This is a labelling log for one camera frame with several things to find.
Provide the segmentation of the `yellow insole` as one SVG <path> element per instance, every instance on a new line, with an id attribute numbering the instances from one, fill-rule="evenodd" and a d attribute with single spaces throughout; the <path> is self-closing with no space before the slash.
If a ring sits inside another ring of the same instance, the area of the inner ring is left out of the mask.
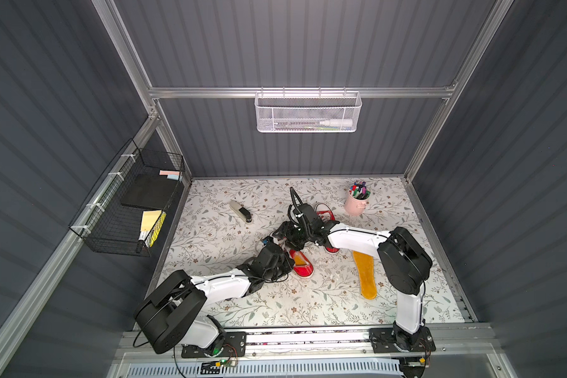
<path id="1" fill-rule="evenodd" d="M 296 251 L 292 257 L 295 262 L 295 266 L 307 266 L 308 262 L 304 255 L 300 251 Z"/>
<path id="2" fill-rule="evenodd" d="M 373 257 L 354 250 L 353 258 L 358 271 L 361 295 L 368 300 L 375 299 L 377 296 L 377 288 Z"/>

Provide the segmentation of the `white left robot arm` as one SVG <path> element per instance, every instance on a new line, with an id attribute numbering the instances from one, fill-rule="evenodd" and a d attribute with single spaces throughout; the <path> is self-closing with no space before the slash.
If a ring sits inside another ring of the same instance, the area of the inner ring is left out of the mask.
<path id="1" fill-rule="evenodd" d="M 216 356 L 225 346 L 226 332 L 206 308 L 252 295 L 282 281 L 293 268 L 289 253 L 267 239 L 257 256 L 228 272 L 204 277 L 182 269 L 171 273 L 137 308 L 135 322 L 156 354 L 183 344 Z"/>

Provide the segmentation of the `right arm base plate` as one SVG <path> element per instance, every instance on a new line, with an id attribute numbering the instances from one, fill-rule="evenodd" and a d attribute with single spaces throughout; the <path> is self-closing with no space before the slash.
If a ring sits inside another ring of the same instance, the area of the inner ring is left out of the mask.
<path id="1" fill-rule="evenodd" d="M 413 334 L 404 331 L 397 324 L 391 327 L 371 328 L 369 341 L 376 354 L 421 352 L 430 356 L 436 351 L 434 339 L 426 326 L 420 326 Z"/>

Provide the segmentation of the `red sneaker one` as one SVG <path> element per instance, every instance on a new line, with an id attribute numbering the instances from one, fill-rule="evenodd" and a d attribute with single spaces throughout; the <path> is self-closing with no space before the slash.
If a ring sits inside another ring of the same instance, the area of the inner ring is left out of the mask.
<path id="1" fill-rule="evenodd" d="M 292 261 L 294 262 L 294 259 L 292 258 L 294 253 L 296 251 L 300 251 L 300 250 L 289 250 L 289 255 L 292 259 Z M 314 267 L 313 264 L 311 263 L 311 261 L 307 258 L 307 256 L 304 255 L 304 257 L 306 258 L 308 265 L 307 266 L 295 266 L 295 262 L 294 262 L 294 266 L 293 266 L 293 271 L 302 278 L 309 278 L 313 275 L 314 273 Z"/>
<path id="2" fill-rule="evenodd" d="M 316 214 L 323 220 L 323 222 L 335 220 L 335 215 L 332 212 L 332 209 L 325 203 L 316 204 L 314 210 L 316 211 Z M 330 255 L 335 255 L 340 251 L 339 249 L 333 247 L 324 246 L 324 248 Z"/>

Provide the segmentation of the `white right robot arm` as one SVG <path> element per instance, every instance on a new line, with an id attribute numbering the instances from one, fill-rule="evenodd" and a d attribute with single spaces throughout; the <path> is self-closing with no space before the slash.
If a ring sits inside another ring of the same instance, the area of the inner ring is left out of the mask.
<path id="1" fill-rule="evenodd" d="M 389 283 L 398 293 L 394 329 L 397 335 L 416 338 L 425 327 L 423 299 L 432 259 L 403 227 L 370 231 L 324 220 L 308 204 L 288 207 L 288 220 L 273 236 L 300 251 L 307 243 L 331 249 L 347 249 L 380 260 Z"/>

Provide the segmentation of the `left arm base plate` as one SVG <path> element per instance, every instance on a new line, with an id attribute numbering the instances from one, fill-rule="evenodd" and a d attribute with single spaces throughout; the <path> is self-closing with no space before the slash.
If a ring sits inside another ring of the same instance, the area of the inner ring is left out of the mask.
<path id="1" fill-rule="evenodd" d="M 183 345 L 182 358 L 239 358 L 245 356 L 247 346 L 246 332 L 225 332 L 219 335 L 208 348 Z"/>

